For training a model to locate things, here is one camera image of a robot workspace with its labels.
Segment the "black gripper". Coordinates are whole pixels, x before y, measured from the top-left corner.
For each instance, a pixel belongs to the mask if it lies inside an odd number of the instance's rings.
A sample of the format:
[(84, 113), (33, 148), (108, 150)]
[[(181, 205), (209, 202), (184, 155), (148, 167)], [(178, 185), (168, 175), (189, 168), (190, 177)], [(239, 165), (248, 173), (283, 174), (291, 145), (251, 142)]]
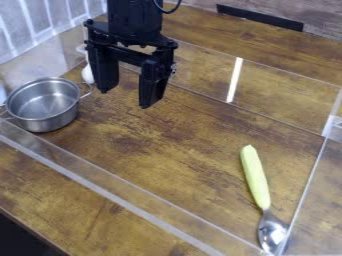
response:
[(173, 50), (177, 43), (161, 35), (162, 15), (176, 11), (178, 6), (165, 10), (162, 0), (106, 0), (105, 22), (86, 20), (86, 53), (90, 71), (98, 91), (105, 94), (118, 84), (118, 60), (114, 50), (124, 53), (124, 61), (136, 64), (138, 52), (117, 47), (137, 45), (156, 48), (152, 58), (141, 65), (138, 75), (138, 106), (145, 109), (161, 98), (169, 75), (173, 72)]

